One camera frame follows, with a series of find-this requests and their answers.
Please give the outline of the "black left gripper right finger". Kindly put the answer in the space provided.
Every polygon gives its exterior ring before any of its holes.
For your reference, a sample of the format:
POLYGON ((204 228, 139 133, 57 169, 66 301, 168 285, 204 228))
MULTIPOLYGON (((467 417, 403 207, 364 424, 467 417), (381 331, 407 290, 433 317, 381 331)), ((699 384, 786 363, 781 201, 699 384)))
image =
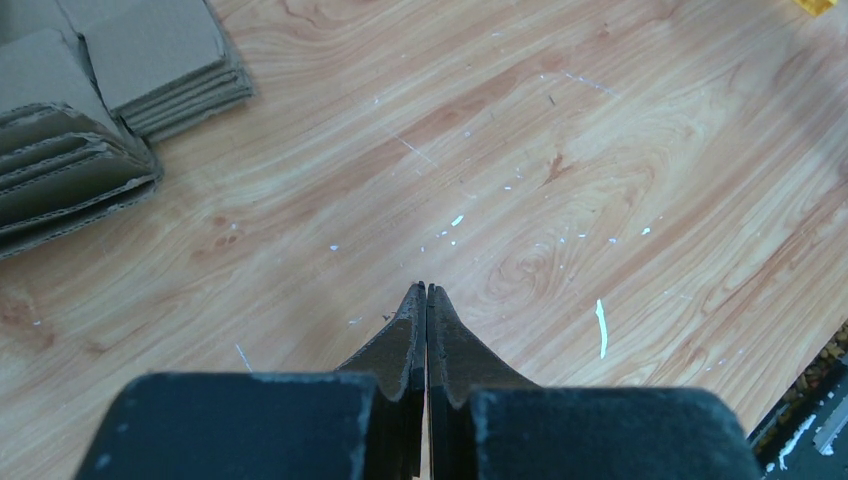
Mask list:
POLYGON ((543 387, 427 294, 435 479, 757 479, 736 415, 699 388, 543 387))

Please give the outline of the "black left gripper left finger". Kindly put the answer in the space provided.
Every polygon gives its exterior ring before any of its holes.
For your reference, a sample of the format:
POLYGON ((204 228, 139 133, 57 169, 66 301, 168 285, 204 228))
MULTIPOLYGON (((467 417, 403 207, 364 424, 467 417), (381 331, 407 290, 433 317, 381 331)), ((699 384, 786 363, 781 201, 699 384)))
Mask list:
POLYGON ((326 372, 157 372, 107 410, 80 479, 410 479, 420 473, 426 288, 326 372))

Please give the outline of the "stack of flat cardboard sheets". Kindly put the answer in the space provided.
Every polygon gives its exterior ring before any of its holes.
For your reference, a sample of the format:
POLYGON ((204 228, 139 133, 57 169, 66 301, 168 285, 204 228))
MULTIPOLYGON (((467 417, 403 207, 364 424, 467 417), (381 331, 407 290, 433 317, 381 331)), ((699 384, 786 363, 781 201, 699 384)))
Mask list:
POLYGON ((1 5, 1 254, 149 197, 152 144, 255 92, 206 1, 1 5))

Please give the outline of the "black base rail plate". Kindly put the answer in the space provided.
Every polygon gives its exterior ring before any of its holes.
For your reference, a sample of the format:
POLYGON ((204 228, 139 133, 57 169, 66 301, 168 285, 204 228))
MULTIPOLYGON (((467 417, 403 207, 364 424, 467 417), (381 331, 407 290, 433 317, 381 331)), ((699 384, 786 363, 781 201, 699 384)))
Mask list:
POLYGON ((763 479, 847 477, 847 325, 749 436, 763 479))

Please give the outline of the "yellow plastic triangle frame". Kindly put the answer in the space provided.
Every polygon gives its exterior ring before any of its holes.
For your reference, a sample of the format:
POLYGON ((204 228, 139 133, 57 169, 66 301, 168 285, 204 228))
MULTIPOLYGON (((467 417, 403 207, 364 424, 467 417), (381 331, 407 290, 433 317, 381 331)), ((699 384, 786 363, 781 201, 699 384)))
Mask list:
POLYGON ((818 17, 836 7, 838 0, 794 0, 802 10, 813 17, 818 17))

